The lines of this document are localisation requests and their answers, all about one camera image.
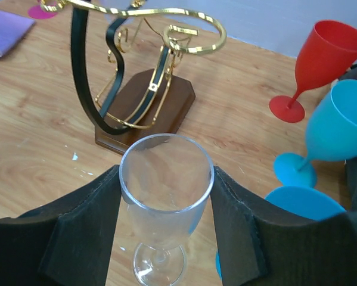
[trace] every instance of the glass stem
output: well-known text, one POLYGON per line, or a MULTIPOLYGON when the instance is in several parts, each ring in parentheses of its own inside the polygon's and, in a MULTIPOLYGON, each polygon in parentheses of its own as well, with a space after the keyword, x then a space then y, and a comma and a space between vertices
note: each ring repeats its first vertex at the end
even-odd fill
POLYGON ((169 253, 164 250, 156 250, 153 255, 153 264, 154 265, 163 265, 166 263, 169 253))
POLYGON ((311 162, 311 158, 309 158, 308 156, 305 157, 305 158, 301 161, 301 163, 297 166, 296 170, 297 170, 298 172, 301 172, 302 169, 303 169, 307 164, 309 164, 309 162, 311 162))
POLYGON ((297 98, 300 96, 300 94, 302 94, 303 91, 297 89, 295 94, 293 95, 292 99, 290 100, 290 102, 288 102, 287 108, 291 108, 292 105, 294 104, 294 102, 297 100, 297 98))

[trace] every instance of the red plastic goblet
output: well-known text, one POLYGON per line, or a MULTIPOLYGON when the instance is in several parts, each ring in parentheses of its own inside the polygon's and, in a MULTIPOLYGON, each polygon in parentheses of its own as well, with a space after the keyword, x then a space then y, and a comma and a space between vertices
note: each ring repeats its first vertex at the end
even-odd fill
POLYGON ((357 60, 357 29, 334 20, 317 22, 299 52, 295 66, 297 90, 293 97, 279 95, 269 108, 279 119, 296 123, 305 111, 296 101, 301 93, 339 78, 357 60))

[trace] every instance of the wooden table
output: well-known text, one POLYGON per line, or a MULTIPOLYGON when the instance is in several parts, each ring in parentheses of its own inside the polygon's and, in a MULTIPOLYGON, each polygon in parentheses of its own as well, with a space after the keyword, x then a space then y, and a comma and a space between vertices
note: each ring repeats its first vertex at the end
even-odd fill
MULTIPOLYGON (((35 0, 0 2, 0 9, 26 15, 35 0)), ((106 61, 104 15, 90 13, 87 49, 92 93, 113 72, 106 61)), ((95 145, 94 127, 79 104, 70 65, 70 9, 39 20, 26 38, 0 60, 0 217, 16 217, 93 180, 120 156, 95 145)), ((161 29, 170 20, 153 18, 161 29)), ((134 31, 136 22, 131 24, 134 31)), ((202 32, 204 41, 216 35, 202 32)), ((154 68, 160 39, 146 26, 125 54, 126 80, 154 68)), ((175 74, 193 83, 197 99, 179 133, 198 141, 213 161, 260 196, 280 186, 272 164, 286 151, 305 154, 304 129, 327 88, 306 92, 300 102, 306 120, 289 124, 268 108, 278 94, 292 94, 295 60, 228 39, 205 57, 187 55, 175 74)), ((317 188, 340 201, 349 199, 342 163, 317 162, 317 188)), ((215 268, 216 237, 210 202, 185 245, 188 271, 181 285, 221 285, 215 268)), ((137 285, 131 269, 138 243, 120 208, 107 285, 137 285)))

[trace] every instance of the brown wooden block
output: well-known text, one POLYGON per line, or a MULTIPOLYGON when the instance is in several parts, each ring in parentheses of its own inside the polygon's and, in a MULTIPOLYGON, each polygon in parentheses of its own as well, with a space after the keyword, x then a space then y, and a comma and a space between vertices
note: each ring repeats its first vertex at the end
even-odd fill
MULTIPOLYGON (((108 112, 120 119, 127 118, 144 96, 152 74, 153 70, 151 69, 134 75, 117 94, 116 100, 108 112)), ((148 113, 138 123, 139 125, 149 125, 152 122, 165 86, 166 80, 162 82, 148 113)), ((154 126, 149 129, 131 129, 122 135, 109 135, 100 128, 95 127, 96 143, 122 155, 129 146, 145 136, 156 133, 176 133, 194 100, 195 93, 191 82, 181 77, 173 76, 169 93, 154 126)), ((105 121, 112 127, 120 126, 118 122, 108 116, 105 117, 105 121)))

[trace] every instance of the wine glass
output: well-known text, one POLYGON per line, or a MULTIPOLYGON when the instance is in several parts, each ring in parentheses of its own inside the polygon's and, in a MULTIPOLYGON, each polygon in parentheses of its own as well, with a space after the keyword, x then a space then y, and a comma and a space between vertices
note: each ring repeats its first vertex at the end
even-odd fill
POLYGON ((357 157, 357 80, 339 81, 311 115, 305 131, 308 154, 283 153, 274 171, 283 185, 316 185, 311 161, 341 161, 357 157))
MULTIPOLYGON (((290 213, 312 220, 324 220, 346 212, 331 197, 306 186, 281 186, 271 191, 265 200, 290 213)), ((218 252, 215 263, 218 275, 222 280, 218 252)))
POLYGON ((187 264, 182 245, 202 217, 214 174, 204 148, 176 134, 146 136, 125 152, 119 176, 141 241, 133 259, 141 285, 176 285, 182 278, 187 264))
POLYGON ((295 94, 292 98, 274 97, 269 103, 270 110, 285 122, 303 120, 304 108, 296 101, 299 95, 342 76, 356 60, 357 29, 334 20, 317 22, 297 56, 295 94))

